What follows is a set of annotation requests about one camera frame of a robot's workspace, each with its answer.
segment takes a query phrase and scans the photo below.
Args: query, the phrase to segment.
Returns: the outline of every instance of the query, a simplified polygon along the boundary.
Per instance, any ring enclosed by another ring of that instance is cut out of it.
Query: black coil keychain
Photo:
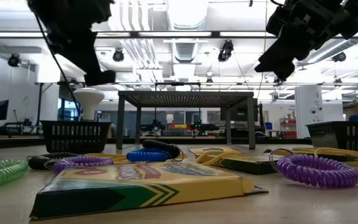
[[[152,149],[160,149],[161,151],[165,151],[169,153],[169,156],[175,160],[180,154],[183,154],[183,158],[180,160],[182,161],[184,159],[184,153],[183,151],[174,144],[167,144],[164,142],[156,141],[156,140],[145,140],[143,142],[143,147],[145,148],[152,148]]]
[[[27,156],[27,161],[29,162],[29,167],[34,170],[49,170],[48,167],[45,166],[46,163],[49,165],[52,164],[53,161],[57,161],[59,159],[64,159],[67,157],[77,157],[78,154],[69,153],[69,152],[54,152],[50,154],[44,154],[39,156]]]

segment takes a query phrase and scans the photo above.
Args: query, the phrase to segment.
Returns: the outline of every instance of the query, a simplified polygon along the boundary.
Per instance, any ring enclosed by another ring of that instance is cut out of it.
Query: green coil keychain
[[[28,169],[26,161],[0,161],[0,186],[21,178]]]

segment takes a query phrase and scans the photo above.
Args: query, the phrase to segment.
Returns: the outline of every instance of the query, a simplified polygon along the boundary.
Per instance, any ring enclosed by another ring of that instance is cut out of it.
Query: yellow crayon box
[[[35,198],[30,217],[44,219],[267,192],[242,178],[194,162],[68,169]]]

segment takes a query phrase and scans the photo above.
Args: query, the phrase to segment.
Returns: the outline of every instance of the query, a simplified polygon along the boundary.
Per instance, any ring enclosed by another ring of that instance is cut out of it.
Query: coil keychain
[[[28,169],[26,161],[0,161],[0,186],[23,177]]]
[[[145,140],[143,142],[143,147],[147,149],[159,149],[161,151],[165,151],[169,155],[169,159],[173,159],[174,161],[181,162],[185,158],[185,153],[174,144],[167,144],[164,142],[156,141],[156,140]],[[176,160],[180,154],[183,155],[181,160]]]
[[[54,152],[50,154],[43,154],[39,156],[28,156],[27,161],[29,162],[29,167],[34,170],[49,170],[49,167],[45,166],[45,163],[52,166],[56,160],[64,159],[67,157],[76,157],[78,154],[69,153],[69,152]]]
[[[169,153],[160,149],[143,148],[127,153],[127,160],[131,162],[165,162],[169,158]]]
[[[317,157],[315,155],[294,154],[288,149],[276,149],[269,155],[272,167],[286,179],[321,188],[352,187],[358,184],[358,170],[342,162]],[[287,151],[291,155],[273,161],[275,151]]]
[[[56,163],[54,163],[52,170],[55,174],[59,174],[61,171],[69,167],[79,168],[89,166],[106,166],[111,164],[113,164],[113,161],[104,157],[68,157],[65,159],[59,159]]]

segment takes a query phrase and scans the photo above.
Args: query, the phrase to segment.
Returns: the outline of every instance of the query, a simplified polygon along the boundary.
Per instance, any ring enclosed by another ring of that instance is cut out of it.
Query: table top
[[[217,147],[180,146],[193,161],[189,148]],[[258,145],[257,151],[300,145]],[[123,154],[133,150],[127,147]],[[116,153],[115,145],[105,153]],[[44,146],[0,149],[1,159],[25,159],[28,155],[46,153]],[[269,194],[225,198],[119,212],[80,215],[36,221],[37,224],[111,224],[111,223],[348,223],[358,224],[358,186],[349,189],[316,189],[284,179],[279,174],[250,175],[226,170],[243,177],[252,177],[255,185]],[[50,171],[29,171],[25,177],[0,187],[0,224],[28,223],[37,192],[53,179]]]
[[[254,92],[218,91],[118,91],[136,107],[231,108],[253,97]]]

